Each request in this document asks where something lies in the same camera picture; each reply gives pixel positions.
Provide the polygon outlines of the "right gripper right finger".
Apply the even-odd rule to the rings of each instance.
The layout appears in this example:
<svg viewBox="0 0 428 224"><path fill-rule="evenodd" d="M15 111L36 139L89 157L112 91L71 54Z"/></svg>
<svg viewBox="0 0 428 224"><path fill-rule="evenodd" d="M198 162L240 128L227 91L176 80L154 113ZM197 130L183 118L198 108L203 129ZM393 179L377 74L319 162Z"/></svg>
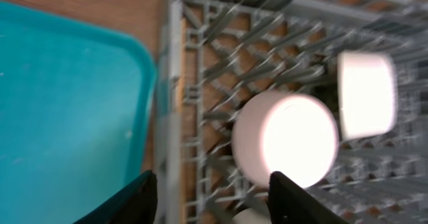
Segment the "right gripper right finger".
<svg viewBox="0 0 428 224"><path fill-rule="evenodd" d="M272 224L347 224L280 171L270 175L267 206Z"/></svg>

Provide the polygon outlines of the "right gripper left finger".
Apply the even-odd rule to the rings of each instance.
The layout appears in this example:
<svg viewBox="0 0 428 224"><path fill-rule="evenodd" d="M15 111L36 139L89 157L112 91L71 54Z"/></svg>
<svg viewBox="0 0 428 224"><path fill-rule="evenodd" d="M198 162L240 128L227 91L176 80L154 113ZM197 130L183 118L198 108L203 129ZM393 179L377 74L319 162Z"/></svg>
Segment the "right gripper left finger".
<svg viewBox="0 0 428 224"><path fill-rule="evenodd" d="M153 224L157 194L156 175L145 171L75 224Z"/></svg>

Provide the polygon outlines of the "pink bowl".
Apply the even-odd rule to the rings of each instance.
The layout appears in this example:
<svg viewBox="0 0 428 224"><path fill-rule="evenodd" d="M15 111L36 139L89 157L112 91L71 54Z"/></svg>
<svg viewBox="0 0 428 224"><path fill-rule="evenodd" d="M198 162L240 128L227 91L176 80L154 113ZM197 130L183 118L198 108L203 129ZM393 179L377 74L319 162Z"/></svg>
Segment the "pink bowl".
<svg viewBox="0 0 428 224"><path fill-rule="evenodd" d="M338 153L331 111L306 94L262 92L239 111L232 130L233 157L251 182L267 187L280 171L306 189L323 179Z"/></svg>

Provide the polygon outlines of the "white bowl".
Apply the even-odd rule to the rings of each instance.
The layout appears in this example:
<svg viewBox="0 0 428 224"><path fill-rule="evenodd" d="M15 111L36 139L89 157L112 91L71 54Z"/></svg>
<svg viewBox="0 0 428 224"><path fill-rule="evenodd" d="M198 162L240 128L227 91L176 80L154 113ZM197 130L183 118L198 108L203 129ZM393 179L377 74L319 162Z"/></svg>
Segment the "white bowl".
<svg viewBox="0 0 428 224"><path fill-rule="evenodd" d="M343 139L366 138L393 129L398 89L390 55L357 51L338 54L337 84Z"/></svg>

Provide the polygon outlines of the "white cup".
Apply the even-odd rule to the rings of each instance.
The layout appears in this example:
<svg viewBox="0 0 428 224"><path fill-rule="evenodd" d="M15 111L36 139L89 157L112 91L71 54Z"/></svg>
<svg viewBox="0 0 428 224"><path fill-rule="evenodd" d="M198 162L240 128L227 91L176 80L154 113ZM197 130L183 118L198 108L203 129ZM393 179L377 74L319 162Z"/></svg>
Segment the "white cup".
<svg viewBox="0 0 428 224"><path fill-rule="evenodd" d="M272 224L269 217L261 215L253 209L245 209L233 217L235 224Z"/></svg>

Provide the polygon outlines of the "grey dishwasher rack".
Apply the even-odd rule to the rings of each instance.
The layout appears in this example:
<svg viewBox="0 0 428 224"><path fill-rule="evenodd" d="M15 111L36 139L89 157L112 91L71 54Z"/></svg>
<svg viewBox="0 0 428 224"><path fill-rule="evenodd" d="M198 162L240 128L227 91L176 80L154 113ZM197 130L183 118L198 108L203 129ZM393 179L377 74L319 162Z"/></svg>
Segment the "grey dishwasher rack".
<svg viewBox="0 0 428 224"><path fill-rule="evenodd" d="M157 223L267 214L232 154L239 111L266 90L313 94L339 128L343 51L391 56L397 121L341 138L309 193L349 223L427 222L427 0L168 0L156 97Z"/></svg>

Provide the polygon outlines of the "teal serving tray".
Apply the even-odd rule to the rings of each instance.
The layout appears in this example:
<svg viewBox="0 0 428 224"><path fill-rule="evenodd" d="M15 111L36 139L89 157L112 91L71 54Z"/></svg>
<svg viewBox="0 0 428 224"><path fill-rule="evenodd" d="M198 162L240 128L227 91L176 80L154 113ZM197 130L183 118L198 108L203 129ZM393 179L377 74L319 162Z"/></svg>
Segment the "teal serving tray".
<svg viewBox="0 0 428 224"><path fill-rule="evenodd" d="M156 78L133 37L1 3L1 222L73 223L140 173Z"/></svg>

